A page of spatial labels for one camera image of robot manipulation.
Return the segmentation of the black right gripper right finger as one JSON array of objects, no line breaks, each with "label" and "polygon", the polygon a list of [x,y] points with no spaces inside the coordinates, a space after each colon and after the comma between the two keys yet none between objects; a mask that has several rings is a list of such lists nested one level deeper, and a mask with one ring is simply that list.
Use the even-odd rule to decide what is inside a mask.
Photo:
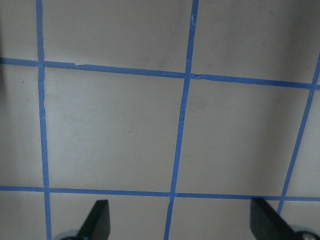
[{"label": "black right gripper right finger", "polygon": [[256,240],[318,240],[307,230],[293,230],[262,197],[250,200],[250,230]]}]

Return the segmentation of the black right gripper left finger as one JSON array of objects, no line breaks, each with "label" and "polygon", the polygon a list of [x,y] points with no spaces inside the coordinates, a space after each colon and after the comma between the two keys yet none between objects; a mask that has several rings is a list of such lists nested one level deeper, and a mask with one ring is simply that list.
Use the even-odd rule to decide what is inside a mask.
[{"label": "black right gripper left finger", "polygon": [[65,235],[57,240],[108,240],[111,232],[109,201],[97,200],[74,235]]}]

